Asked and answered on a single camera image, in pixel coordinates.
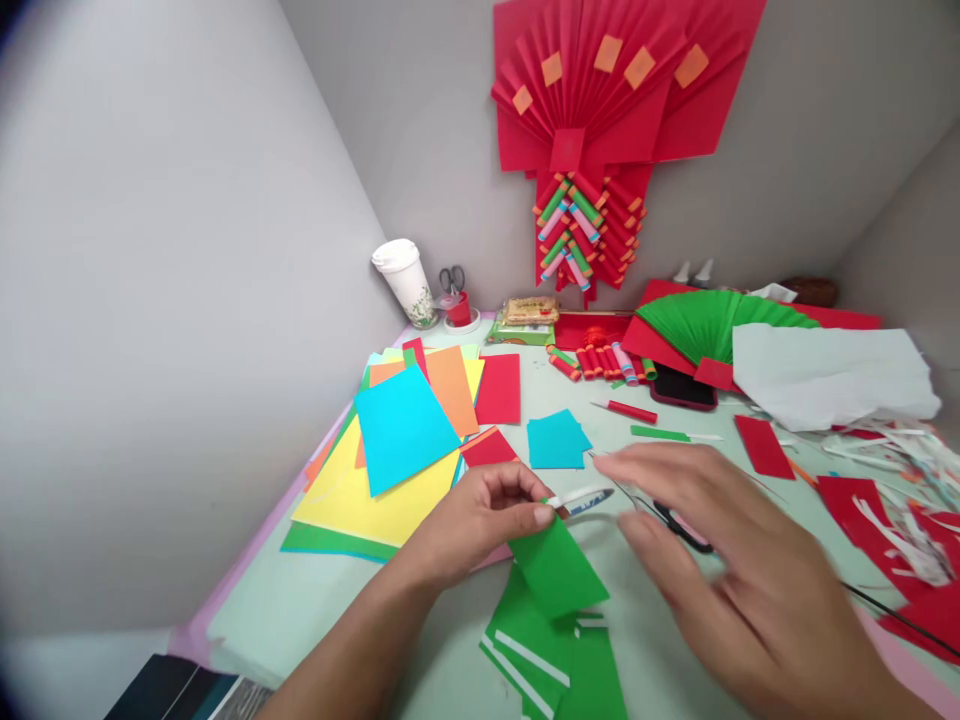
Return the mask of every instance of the hand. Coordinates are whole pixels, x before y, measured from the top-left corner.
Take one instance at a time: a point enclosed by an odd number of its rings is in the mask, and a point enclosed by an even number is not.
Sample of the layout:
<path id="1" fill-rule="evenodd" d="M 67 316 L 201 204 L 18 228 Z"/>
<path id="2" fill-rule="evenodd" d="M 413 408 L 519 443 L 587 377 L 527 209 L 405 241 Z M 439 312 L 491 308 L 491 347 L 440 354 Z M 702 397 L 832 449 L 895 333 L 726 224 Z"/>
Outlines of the hand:
<path id="1" fill-rule="evenodd" d="M 507 540 L 546 528 L 553 492 L 519 462 L 464 473 L 390 561 L 440 590 L 452 587 Z"/>
<path id="2" fill-rule="evenodd" d="M 768 718 L 935 718 L 887 670 L 817 541 L 705 446 L 634 445 L 604 475 L 672 508 L 723 558 L 710 584 L 649 513 L 620 528 L 707 670 Z"/>

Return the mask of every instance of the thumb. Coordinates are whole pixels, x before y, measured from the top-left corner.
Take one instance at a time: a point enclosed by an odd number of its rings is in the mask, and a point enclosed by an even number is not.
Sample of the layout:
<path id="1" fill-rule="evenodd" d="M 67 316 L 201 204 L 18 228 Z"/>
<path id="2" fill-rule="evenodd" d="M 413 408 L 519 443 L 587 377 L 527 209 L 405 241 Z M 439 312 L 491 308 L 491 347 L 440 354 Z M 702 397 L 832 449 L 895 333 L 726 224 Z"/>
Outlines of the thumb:
<path id="1" fill-rule="evenodd" d="M 740 613 L 713 590 L 690 553 L 663 523 L 649 513 L 628 512 L 620 516 L 619 525 L 673 610 L 690 649 L 714 676 L 736 688 L 745 668 L 757 667 L 765 660 L 766 651 L 757 636 Z"/>
<path id="2" fill-rule="evenodd" d="M 547 528 L 555 516 L 554 509 L 543 503 L 519 503 L 495 510 L 490 518 L 492 540 L 499 545 L 533 535 Z"/>

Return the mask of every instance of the white tumbler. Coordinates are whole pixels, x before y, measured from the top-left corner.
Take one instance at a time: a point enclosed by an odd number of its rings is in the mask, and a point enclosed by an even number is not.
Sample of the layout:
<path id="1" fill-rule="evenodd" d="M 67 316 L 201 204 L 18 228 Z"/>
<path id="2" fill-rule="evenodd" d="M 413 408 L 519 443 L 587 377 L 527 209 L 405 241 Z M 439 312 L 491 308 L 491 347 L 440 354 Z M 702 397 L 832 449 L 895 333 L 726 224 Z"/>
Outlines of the white tumbler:
<path id="1" fill-rule="evenodd" d="M 420 251 L 413 242 L 400 238 L 384 243 L 373 251 L 371 261 L 387 279 L 415 328 L 426 330 L 437 324 L 439 316 L 420 264 Z"/>

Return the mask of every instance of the light green table surface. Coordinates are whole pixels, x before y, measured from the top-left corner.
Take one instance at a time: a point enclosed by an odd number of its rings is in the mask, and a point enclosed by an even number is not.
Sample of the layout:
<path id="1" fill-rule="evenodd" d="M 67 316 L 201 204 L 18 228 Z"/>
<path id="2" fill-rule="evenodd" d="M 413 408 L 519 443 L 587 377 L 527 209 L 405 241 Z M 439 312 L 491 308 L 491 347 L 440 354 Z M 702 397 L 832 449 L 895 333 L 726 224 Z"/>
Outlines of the light green table surface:
<path id="1" fill-rule="evenodd" d="M 424 344 L 446 347 L 482 344 L 490 327 L 453 336 L 434 328 L 421 335 Z M 722 436 L 710 443 L 730 460 L 753 474 L 733 423 L 736 414 L 749 414 L 737 396 L 721 398 L 715 412 L 699 413 L 650 399 L 646 386 L 612 390 L 605 382 L 571 383 L 550 366 L 541 347 L 491 345 L 484 354 L 519 353 L 523 422 L 500 426 L 522 460 L 529 458 L 526 422 L 570 408 L 597 450 L 616 450 L 636 440 L 629 418 L 590 404 L 615 399 L 660 414 L 658 427 Z M 359 382 L 362 368 L 357 368 Z M 828 457 L 801 445 L 788 456 L 811 475 L 836 471 L 853 477 L 875 477 L 902 483 L 885 473 L 850 460 Z M 541 470 L 543 480 L 558 494 L 595 482 L 608 482 L 593 470 Z M 790 482 L 762 477 L 782 500 L 783 510 L 812 531 L 828 549 L 841 576 L 849 583 L 889 588 L 879 570 L 855 549 L 802 480 Z M 617 666 L 631 717 L 635 718 L 745 718 L 746 712 L 703 670 L 680 637 L 667 605 L 638 566 L 617 530 L 618 513 L 631 503 L 621 493 L 570 521 L 574 537 L 587 553 L 610 590 L 603 606 L 610 624 Z M 340 617 L 364 584 L 380 567 L 352 557 L 281 553 L 293 507 L 270 535 L 237 583 L 208 629 L 211 662 L 218 670 L 239 672 L 276 687 L 296 667 Z M 721 569 L 715 558 L 697 556 L 703 569 Z M 474 573 L 445 593 L 431 612 L 414 659 L 401 684 L 392 717 L 448 720 L 456 717 L 520 717 L 520 699 L 477 647 L 500 594 L 509 563 Z M 903 600 L 893 589 L 870 590 L 878 600 L 898 607 Z M 913 654 L 960 694 L 960 673 L 922 650 Z"/>

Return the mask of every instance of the smartphone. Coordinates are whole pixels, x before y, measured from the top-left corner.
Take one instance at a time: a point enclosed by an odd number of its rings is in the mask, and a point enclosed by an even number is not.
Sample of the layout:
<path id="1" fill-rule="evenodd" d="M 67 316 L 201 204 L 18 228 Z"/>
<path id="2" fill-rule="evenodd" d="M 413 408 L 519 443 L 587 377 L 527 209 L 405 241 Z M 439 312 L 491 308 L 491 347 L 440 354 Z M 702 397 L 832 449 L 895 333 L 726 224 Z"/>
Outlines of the smartphone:
<path id="1" fill-rule="evenodd" d="M 654 363 L 657 379 L 650 385 L 650 397 L 667 405 L 710 412 L 717 407 L 717 390 L 706 383 L 697 382 L 689 375 Z"/>

